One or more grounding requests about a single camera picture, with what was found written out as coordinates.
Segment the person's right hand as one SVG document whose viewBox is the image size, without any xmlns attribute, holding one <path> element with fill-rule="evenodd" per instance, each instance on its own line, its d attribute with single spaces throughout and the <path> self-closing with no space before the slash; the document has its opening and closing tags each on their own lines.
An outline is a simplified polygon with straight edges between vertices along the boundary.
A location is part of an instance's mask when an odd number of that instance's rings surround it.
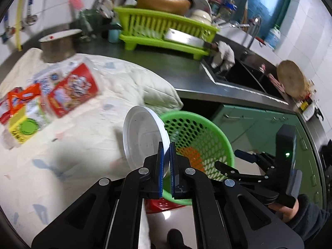
<svg viewBox="0 0 332 249">
<path fill-rule="evenodd" d="M 284 205 L 273 203 L 269 205 L 269 208 L 282 214 L 282 221 L 287 223 L 296 215 L 299 210 L 299 202 L 296 200 L 292 208 L 286 207 Z"/>
</svg>

